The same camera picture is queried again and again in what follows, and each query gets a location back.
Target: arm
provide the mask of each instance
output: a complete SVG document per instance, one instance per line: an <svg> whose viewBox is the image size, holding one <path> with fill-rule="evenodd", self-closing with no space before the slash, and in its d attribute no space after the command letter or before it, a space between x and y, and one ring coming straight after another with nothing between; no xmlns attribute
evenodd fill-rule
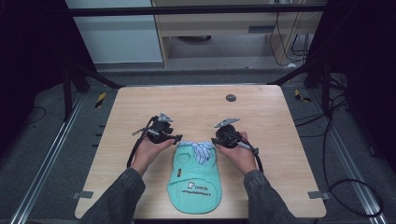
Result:
<svg viewBox="0 0 396 224"><path fill-rule="evenodd" d="M248 221L254 223L298 223L279 194L265 175L250 171L245 175L245 189L248 196Z"/></svg>
<svg viewBox="0 0 396 224"><path fill-rule="evenodd" d="M134 161L84 214L79 223L128 223L134 218L137 202L145 191L142 176L158 154L175 140L153 144L143 139L134 154Z"/></svg>
<svg viewBox="0 0 396 224"><path fill-rule="evenodd" d="M248 139L246 133L241 135ZM250 224L298 223L265 175L257 169L253 153L243 147L226 148L217 145L217 148L245 176Z"/></svg>

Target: black cable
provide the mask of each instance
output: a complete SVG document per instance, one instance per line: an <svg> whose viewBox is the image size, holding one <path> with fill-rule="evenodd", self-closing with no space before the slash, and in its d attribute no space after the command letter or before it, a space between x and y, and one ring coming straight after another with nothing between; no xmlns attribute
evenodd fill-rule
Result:
<svg viewBox="0 0 396 224"><path fill-rule="evenodd" d="M233 134L233 133L224 133L224 134L227 134L227 135L229 135L229 136L235 138L236 140L238 140L238 141L240 141L240 142L242 142L242 143L248 145L248 146L250 147L251 153L253 153L254 158L255 158L256 161L257 161L257 164L259 165L259 170L260 170L261 172L264 172L264 170L263 170L263 168L262 168L262 160L261 160L260 157L259 157L259 153L258 153L258 152L255 153L255 152L254 152L254 149L258 150L257 148L255 148L253 145L251 145L251 144L249 143L249 141L248 141L246 138L244 138L243 136L238 136L238 135L235 135L235 134Z"/></svg>
<svg viewBox="0 0 396 224"><path fill-rule="evenodd" d="M295 52L301 52L301 50L295 50L295 49L294 49L294 45L295 45L295 43L296 43L297 37L300 38L299 35L296 35L296 36L294 37L293 43L291 44L291 53L294 54L295 56L302 56L302 55L299 55L299 54L296 54L296 53L295 53Z"/></svg>
<svg viewBox="0 0 396 224"><path fill-rule="evenodd" d="M319 115L323 115L323 113L321 113L321 114L316 114L316 115L309 115L309 116L306 116L306 117L303 117L303 118L300 118L300 119L294 119L294 121L301 120L301 119L309 119L309 118L312 118L312 117L314 117L314 116L319 116Z"/></svg>
<svg viewBox="0 0 396 224"><path fill-rule="evenodd" d="M42 109L44 113L41 115L40 118L38 118L38 119L36 119L34 121L26 122L25 125L34 124L34 123L38 122L39 120L43 119L46 116L46 114L47 114L46 108L44 108L42 106L35 106L34 108Z"/></svg>
<svg viewBox="0 0 396 224"><path fill-rule="evenodd" d="M303 52L303 64L306 62L306 57L308 56L309 52L309 35L305 35L305 42L304 42L304 52Z"/></svg>
<svg viewBox="0 0 396 224"><path fill-rule="evenodd" d="M310 120L308 120L308 121L306 121L306 122L296 124L295 126L296 126L296 127L303 126L303 125L308 124L308 123L311 123L311 122L313 122L313 121L315 121L315 120L317 120L317 119L320 119L320 118L323 117L323 116L324 116L324 114L321 114L321 115L315 117L314 119L310 119Z"/></svg>
<svg viewBox="0 0 396 224"><path fill-rule="evenodd" d="M301 137L301 138L303 138L303 137L309 138L309 137L321 137L323 135L324 135L324 133L323 134L317 134L317 135L299 135L299 137Z"/></svg>
<svg viewBox="0 0 396 224"><path fill-rule="evenodd" d="M129 156L128 161L126 162L126 168L128 168L128 167L131 166L132 159L134 158L134 154L136 153L137 148L140 146L140 143L142 143L143 139L146 137L146 134L147 134L147 132L148 132L150 123L151 123L152 121L154 121L156 118L158 118L158 117L152 117L152 118L148 121L148 124L146 125L145 128L142 128L142 129L140 129L140 130L138 130L138 131L136 131L136 132L133 133L133 135L135 135L135 134L137 134L137 133L139 133L139 132L142 132L142 134L140 135L140 137L136 140L136 143L134 143L134 148L133 148L132 151L131 151L131 155Z"/></svg>
<svg viewBox="0 0 396 224"><path fill-rule="evenodd" d="M300 60L293 60L293 59L291 59L291 58L288 56L287 52L286 52L285 44L283 43L282 35L280 34L278 21L279 21L279 12L276 13L276 21L275 21L274 29L273 29L273 31L271 32L270 39L269 39L269 40L270 40L271 51L273 52L273 54L274 54L274 56L275 56L275 51L274 51L274 48L273 48L273 46L272 46L272 37L273 37L273 34L274 34L275 29L277 28L277 32L278 32L278 34L279 34L280 43L282 44L282 48L283 48L283 53L285 54L286 58L288 58L288 59L290 60L291 63L297 63L297 62L299 62ZM275 57L275 61L276 61L276 63L277 63L278 65L281 65L281 66L287 65L287 64L283 64L283 63L278 62L276 57Z"/></svg>
<svg viewBox="0 0 396 224"><path fill-rule="evenodd" d="M375 214L372 214L372 215L359 212L359 211L357 211L357 210L355 210L355 209L353 209L353 208L347 206L347 205L346 205L345 203L343 203L334 193L332 193L332 190L333 190L336 186L338 186L338 185L340 185L340 184L342 184L342 183L345 183L345 182L355 182L355 183L359 183L359 184L362 184L363 186L365 186L366 188L368 188L368 189L374 194L374 196L379 200L379 202L378 202L378 206L379 206L378 212L376 212ZM332 193L332 196L334 197L334 199L335 199L337 202L339 202L341 205L343 205L347 210L349 210L350 212L352 212L352 213L354 213L354 214L356 214L356 215L358 215L358 216L361 216L361 217L377 217L377 216L379 216L379 215L382 213L382 211L384 210L384 202L382 201L382 198L379 196L379 194L378 194L372 187L370 187L368 184L364 183L363 181L357 180L357 179L342 179L342 180L339 180L339 181L335 182L334 184L332 184L332 185L329 187L329 192Z"/></svg>
<svg viewBox="0 0 396 224"><path fill-rule="evenodd" d="M342 102L338 103L337 105L334 105L335 99L337 99L338 97L341 97L341 96L343 96L343 95L344 95L344 94L340 94L340 95L338 95L337 97L335 97L335 98L333 99L332 105L331 105L331 112L333 112L335 108L338 108L339 106L345 104L346 101L342 101ZM356 215L358 215L358 216L361 216L361 217L377 217L377 216L379 216L379 215L382 213L383 208L384 208L384 204L383 204L382 198L381 198L381 197L379 196L379 194L378 194L371 186L369 186L368 184L366 184L366 183L364 183L364 182L362 182L362 181L360 181L360 180L357 180L357 179L350 179L350 178L339 180L339 181L335 182L335 183L332 184L332 185L329 184L329 179L328 179L327 170L326 170L326 140L327 140L327 133L329 132L329 130L330 130L331 127L332 127L332 116L329 117L329 121L328 121L328 124L327 124L327 126L326 126L326 130L325 130L325 133L324 133L324 136L323 136L323 145L322 145L322 168L323 168L323 177L324 177L324 180L325 180L326 187L327 187L328 191L332 194L332 196L334 197L334 199L335 199L337 202L339 202L341 205L343 205L343 206L345 207L345 209L347 209L348 211L350 211L350 212L352 212L352 213L354 213L354 214L356 214ZM368 215L368 214L365 214L365 213L361 213L361 212L359 212L359 211L356 211L355 209L352 209L351 207L349 207L349 206L347 206L345 203L343 203L343 202L332 192L332 190L333 190L336 186L338 186L338 185L340 185L340 184L342 184L342 183L345 183L345 182L356 182L356 183L362 184L362 185L364 185L365 187L367 187L367 188L374 194L374 196L379 200L379 203L378 203L379 210L378 210L378 212L375 213L375 214L372 214L372 215Z"/></svg>

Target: gray sleeve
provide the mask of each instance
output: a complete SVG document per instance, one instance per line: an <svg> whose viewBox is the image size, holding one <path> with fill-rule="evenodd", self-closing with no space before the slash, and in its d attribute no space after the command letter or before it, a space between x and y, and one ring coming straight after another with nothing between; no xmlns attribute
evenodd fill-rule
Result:
<svg viewBox="0 0 396 224"><path fill-rule="evenodd" d="M298 223L262 172L247 173L244 185L248 196L249 224Z"/></svg>
<svg viewBox="0 0 396 224"><path fill-rule="evenodd" d="M126 169L78 223L128 223L146 185L139 173Z"/></svg>

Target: aluminum rail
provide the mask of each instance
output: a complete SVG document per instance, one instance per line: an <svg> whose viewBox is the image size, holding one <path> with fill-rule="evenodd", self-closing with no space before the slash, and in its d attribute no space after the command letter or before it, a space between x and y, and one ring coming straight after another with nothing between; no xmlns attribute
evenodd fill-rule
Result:
<svg viewBox="0 0 396 224"><path fill-rule="evenodd" d="M33 206L35 205L35 201L40 194L41 190L44 187L44 184L47 180L48 175L50 174L51 168L58 157L59 152L61 151L62 146L64 145L64 140L68 135L76 117L78 111L81 107L82 101L85 95L79 94L78 98L75 101L75 110L72 113L69 120L65 121L58 132L55 140L52 143L51 148L47 154L46 159L44 159L40 169L35 176L35 180L33 181L32 185L28 189L27 193L25 194L20 206L18 207L17 211L14 213L13 217L10 220L11 224L23 224L26 222L30 212L32 211Z"/></svg>

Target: black pole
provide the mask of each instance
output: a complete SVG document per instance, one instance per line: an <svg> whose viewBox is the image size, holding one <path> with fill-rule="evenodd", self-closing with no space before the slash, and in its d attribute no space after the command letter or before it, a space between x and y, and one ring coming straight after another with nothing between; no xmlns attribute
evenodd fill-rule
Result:
<svg viewBox="0 0 396 224"><path fill-rule="evenodd" d="M325 115L331 119L332 111L329 108L330 103L330 66L324 61L323 62L323 78L322 78L322 109Z"/></svg>
<svg viewBox="0 0 396 224"><path fill-rule="evenodd" d="M73 111L72 89L70 85L70 68L66 67L63 71L64 80L64 121L67 121Z"/></svg>
<svg viewBox="0 0 396 224"><path fill-rule="evenodd" d="M122 88L122 87L125 86L125 85L120 85L120 84L117 84L115 82L112 82L112 81L110 81L110 80L108 80L108 79L106 79L104 77L101 77L96 72L93 72L92 70L90 70L90 69L88 69L88 68L86 68L86 67L84 67L84 66L82 66L80 64L75 64L74 68L77 69L78 71L86 74L87 76L95 78L96 80L102 82L103 84L105 84L108 87L111 87L113 89L119 89L119 88Z"/></svg>
<svg viewBox="0 0 396 224"><path fill-rule="evenodd" d="M96 16L139 16L173 14L254 13L254 12L315 12L324 11L326 4L287 5L230 5L230 6L186 6L186 7L113 7L113 8L70 8L48 10L48 13L72 17Z"/></svg>

